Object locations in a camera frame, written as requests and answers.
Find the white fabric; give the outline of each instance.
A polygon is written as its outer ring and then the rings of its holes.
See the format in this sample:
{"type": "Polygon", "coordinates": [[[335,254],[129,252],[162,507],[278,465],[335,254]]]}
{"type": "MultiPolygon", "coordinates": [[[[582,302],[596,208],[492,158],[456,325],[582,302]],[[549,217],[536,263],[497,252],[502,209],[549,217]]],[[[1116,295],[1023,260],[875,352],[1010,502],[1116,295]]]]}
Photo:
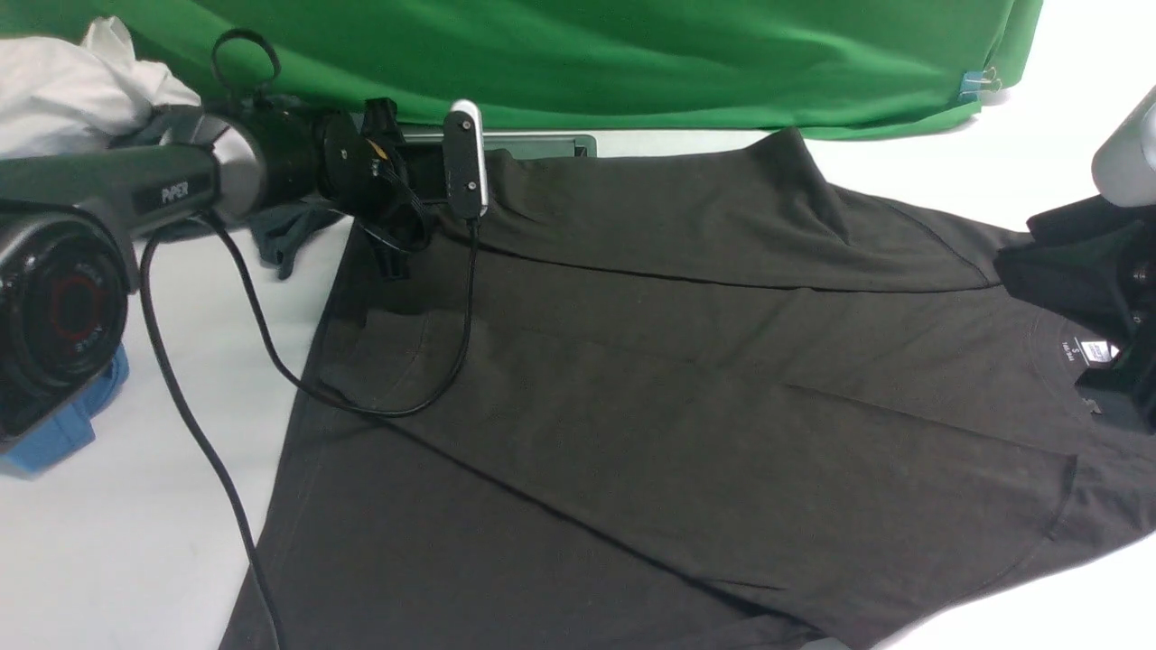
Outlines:
{"type": "MultiPolygon", "coordinates": [[[[1153,60],[1153,24],[1156,2],[1048,2],[1028,74],[1005,104],[950,133],[809,146],[832,183],[1023,228],[1037,212],[1095,193],[1092,154],[1156,82],[1156,66],[1146,64],[1153,60]]],[[[622,156],[732,149],[761,134],[596,136],[599,155],[622,156]]],[[[287,282],[255,269],[273,338],[295,372],[304,364],[346,232],[348,222],[312,241],[287,282]]],[[[251,237],[237,237],[255,265],[251,237]]],[[[260,531],[294,389],[265,357],[218,243],[163,246],[154,290],[192,408],[260,531]]],[[[125,346],[133,375],[97,416],[96,442],[36,481],[0,474],[5,650],[213,650],[225,629],[245,556],[221,486],[169,401],[135,302],[125,346]]],[[[887,645],[1153,648],[1154,576],[1156,538],[1149,538],[934,616],[887,645]]],[[[302,648],[299,638],[288,642],[302,648]]],[[[397,645],[388,638],[368,643],[397,645]]],[[[837,648],[823,641],[807,650],[837,648]]]]}
{"type": "Polygon", "coordinates": [[[0,39],[0,157],[97,152],[143,127],[153,106],[201,103],[168,66],[138,61],[119,19],[97,19],[80,45],[0,39]]]}

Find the green backdrop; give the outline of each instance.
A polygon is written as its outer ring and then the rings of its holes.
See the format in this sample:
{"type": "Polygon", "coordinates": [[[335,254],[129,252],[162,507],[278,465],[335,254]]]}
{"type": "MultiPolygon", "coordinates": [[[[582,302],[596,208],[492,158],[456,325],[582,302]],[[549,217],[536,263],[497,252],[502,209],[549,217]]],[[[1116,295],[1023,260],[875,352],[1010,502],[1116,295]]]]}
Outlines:
{"type": "MultiPolygon", "coordinates": [[[[1020,80],[1043,0],[0,0],[0,34],[77,40],[98,15],[139,54],[217,95],[225,29],[268,37],[275,88],[356,108],[398,101],[440,124],[469,97],[499,128],[809,127],[927,133],[976,113],[966,71],[1020,80]]],[[[255,76],[249,45],[227,56],[255,76]]]]}

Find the blue clamp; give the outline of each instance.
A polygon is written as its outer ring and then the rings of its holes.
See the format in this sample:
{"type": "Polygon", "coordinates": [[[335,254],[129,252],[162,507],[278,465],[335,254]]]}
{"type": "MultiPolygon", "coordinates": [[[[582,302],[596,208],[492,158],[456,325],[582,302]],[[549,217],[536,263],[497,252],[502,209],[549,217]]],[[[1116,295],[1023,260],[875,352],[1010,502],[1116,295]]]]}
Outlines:
{"type": "Polygon", "coordinates": [[[984,71],[968,71],[959,82],[961,102],[977,102],[981,93],[996,93],[1003,88],[999,72],[991,67],[984,71]]]}
{"type": "Polygon", "coordinates": [[[128,357],[121,346],[109,368],[75,401],[24,436],[5,458],[28,473],[38,473],[96,440],[91,418],[99,413],[128,378],[128,357]]]}

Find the black t-shirt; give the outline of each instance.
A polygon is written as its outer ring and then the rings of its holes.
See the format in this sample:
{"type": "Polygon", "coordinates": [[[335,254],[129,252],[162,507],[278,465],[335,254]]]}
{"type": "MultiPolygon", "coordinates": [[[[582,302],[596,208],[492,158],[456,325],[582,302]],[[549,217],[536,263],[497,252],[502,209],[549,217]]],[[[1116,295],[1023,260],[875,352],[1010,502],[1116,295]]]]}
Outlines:
{"type": "MultiPolygon", "coordinates": [[[[355,234],[307,381],[349,354],[381,290],[355,234]]],[[[823,636],[639,556],[398,427],[309,399],[294,408],[259,553],[294,648],[793,650],[823,636]]],[[[273,648],[251,582],[221,648],[273,648]]]]}
{"type": "MultiPolygon", "coordinates": [[[[1072,389],[1107,344],[999,286],[1024,235],[831,186],[794,131],[489,169],[468,364],[402,426],[783,616],[759,643],[868,648],[1154,527],[1156,443],[1072,389]]],[[[452,364],[467,250],[445,226],[412,280],[347,291],[318,372],[362,406],[415,402],[452,364]]]]}

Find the binder clip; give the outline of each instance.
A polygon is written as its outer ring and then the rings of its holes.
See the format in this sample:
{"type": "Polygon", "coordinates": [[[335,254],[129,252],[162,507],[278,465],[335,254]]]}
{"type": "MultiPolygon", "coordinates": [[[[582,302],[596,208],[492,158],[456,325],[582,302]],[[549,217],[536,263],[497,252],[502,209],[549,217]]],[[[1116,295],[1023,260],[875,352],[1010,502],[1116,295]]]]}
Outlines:
{"type": "Polygon", "coordinates": [[[959,82],[959,102],[975,102],[984,93],[998,93],[1003,88],[1003,80],[999,76],[999,71],[988,67],[984,71],[968,71],[963,73],[959,82]]]}

